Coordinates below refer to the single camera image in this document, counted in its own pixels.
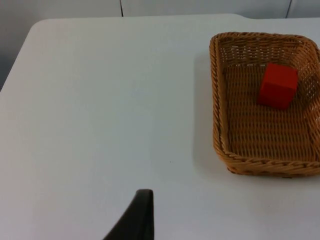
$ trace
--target white wall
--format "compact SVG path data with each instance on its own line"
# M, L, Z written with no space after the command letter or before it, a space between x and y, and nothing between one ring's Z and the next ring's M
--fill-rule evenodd
M34 23L115 16L121 16L119 0L0 0L0 88Z
M290 0L122 0L123 15L240 14L247 18L285 18Z
M292 0L288 18L320 17L320 0Z

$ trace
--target red block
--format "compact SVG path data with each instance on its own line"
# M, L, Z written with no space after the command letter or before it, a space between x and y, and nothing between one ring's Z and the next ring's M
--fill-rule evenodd
M289 66L268 63L260 87L258 104L287 109L298 86L298 71Z

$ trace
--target basket rim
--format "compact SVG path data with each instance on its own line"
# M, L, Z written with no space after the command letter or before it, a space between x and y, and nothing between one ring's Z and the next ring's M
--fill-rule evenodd
M250 168L259 168L261 171L261 165L273 166L273 169L268 169L270 173L280 172L284 174L294 175L300 174L303 168L304 175L314 175L320 174L320 161L291 161L291 160L281 160L281 159L271 159L262 157L245 157L234 152L228 151L224 136L222 136L222 111L221 102L222 97L219 92L218 75L220 69L219 66L219 55L218 47L219 41L224 38L268 38L268 39L283 39L283 40L296 40L298 42L308 42L312 48L314 48L317 60L320 63L320 51L316 43L302 35L296 34L279 34L279 33L265 33L265 32L223 32L214 35L210 40L209 54L210 54L210 64L211 64L211 80L212 80L212 99L213 99L213 146L220 157L227 166L242 166L250 165Z

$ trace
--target basket bottom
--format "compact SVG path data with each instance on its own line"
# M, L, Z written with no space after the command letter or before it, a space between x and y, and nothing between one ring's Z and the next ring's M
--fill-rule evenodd
M297 96L287 110L257 104L264 71L264 66L232 66L223 73L229 151L248 158L317 161Z

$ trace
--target woven basket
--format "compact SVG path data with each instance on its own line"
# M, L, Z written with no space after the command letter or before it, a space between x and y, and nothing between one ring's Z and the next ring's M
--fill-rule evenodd
M230 172L320 174L320 54L299 35L227 32L210 42L213 142ZM258 105L267 63L298 70L287 110Z

